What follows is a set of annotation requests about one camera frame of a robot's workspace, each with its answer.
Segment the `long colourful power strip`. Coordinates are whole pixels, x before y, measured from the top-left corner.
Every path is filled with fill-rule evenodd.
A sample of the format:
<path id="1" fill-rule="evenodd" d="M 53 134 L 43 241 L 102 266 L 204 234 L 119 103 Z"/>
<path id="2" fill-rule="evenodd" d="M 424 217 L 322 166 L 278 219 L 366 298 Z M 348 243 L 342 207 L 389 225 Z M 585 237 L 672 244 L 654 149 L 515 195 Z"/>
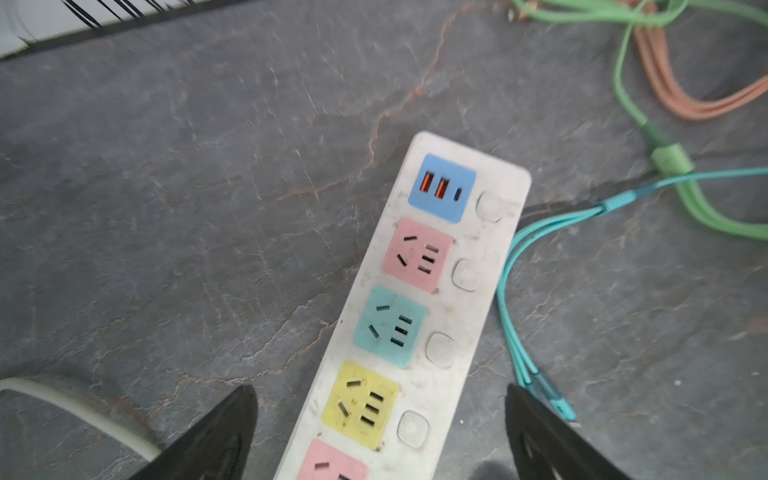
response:
<path id="1" fill-rule="evenodd" d="M 430 479 L 532 179 L 417 134 L 292 435 L 280 479 Z"/>

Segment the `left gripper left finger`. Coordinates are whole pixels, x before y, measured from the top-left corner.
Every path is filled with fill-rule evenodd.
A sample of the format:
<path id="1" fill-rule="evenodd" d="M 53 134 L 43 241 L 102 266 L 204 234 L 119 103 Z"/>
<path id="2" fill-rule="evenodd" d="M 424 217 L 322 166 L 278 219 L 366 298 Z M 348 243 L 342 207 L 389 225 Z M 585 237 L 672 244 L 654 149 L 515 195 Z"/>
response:
<path id="1" fill-rule="evenodd" d="M 257 418 L 254 387 L 240 385 L 132 478 L 240 479 Z"/>

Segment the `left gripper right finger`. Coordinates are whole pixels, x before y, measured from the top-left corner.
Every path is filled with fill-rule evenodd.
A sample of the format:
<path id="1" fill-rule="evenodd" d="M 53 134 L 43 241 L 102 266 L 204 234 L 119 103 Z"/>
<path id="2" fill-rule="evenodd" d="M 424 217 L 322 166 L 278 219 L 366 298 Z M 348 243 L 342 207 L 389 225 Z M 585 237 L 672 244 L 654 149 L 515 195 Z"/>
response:
<path id="1" fill-rule="evenodd" d="M 539 400 L 515 384 L 507 387 L 505 427 L 522 480 L 629 479 Z"/>

